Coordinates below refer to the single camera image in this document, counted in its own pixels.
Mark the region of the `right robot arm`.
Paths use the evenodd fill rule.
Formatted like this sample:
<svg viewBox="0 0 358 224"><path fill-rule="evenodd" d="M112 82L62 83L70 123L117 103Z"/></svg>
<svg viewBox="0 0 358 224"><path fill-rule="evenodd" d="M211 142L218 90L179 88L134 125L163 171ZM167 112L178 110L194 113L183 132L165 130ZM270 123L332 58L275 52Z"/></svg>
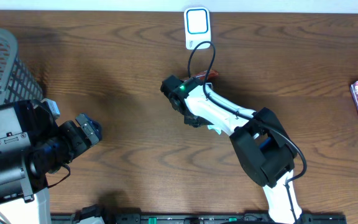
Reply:
<svg viewBox="0 0 358 224"><path fill-rule="evenodd" d="M229 136L239 163L268 201L268 214L276 223L298 223L302 209L296 201L293 180L295 157L300 150L290 140L273 111L255 111L219 96L199 78L183 81L172 75L161 92L184 123L206 126Z"/></svg>

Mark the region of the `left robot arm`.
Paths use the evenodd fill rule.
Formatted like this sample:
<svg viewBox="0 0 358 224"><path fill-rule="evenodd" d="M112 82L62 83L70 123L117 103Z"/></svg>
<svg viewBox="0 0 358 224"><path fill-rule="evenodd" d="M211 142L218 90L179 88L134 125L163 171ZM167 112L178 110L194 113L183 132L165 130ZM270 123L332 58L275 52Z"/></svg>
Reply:
<svg viewBox="0 0 358 224"><path fill-rule="evenodd" d="M71 215L50 212L47 174L69 164L102 140L101 125L84 113L60 116L50 99L0 105L0 223L107 223L98 206Z"/></svg>

